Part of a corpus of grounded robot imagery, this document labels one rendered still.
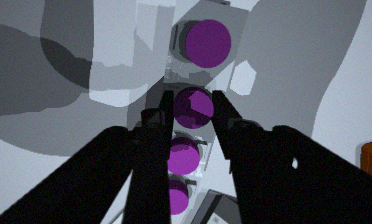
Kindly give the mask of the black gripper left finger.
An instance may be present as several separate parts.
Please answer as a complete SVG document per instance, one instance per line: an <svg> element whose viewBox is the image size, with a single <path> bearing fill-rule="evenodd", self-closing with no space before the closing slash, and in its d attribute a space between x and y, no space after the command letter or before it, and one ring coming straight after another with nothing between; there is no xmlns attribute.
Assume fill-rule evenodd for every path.
<svg viewBox="0 0 372 224"><path fill-rule="evenodd" d="M131 171L121 224L172 224L173 103L174 90L165 90L133 130L103 130L0 214L0 224L101 224Z"/></svg>

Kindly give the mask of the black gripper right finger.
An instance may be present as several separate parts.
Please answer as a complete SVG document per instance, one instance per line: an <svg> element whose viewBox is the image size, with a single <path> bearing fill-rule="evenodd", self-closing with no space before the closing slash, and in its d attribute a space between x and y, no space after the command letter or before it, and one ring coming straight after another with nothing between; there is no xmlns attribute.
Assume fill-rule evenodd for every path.
<svg viewBox="0 0 372 224"><path fill-rule="evenodd" d="M212 102L242 224L372 224L370 174L292 127L243 119L222 91Z"/></svg>

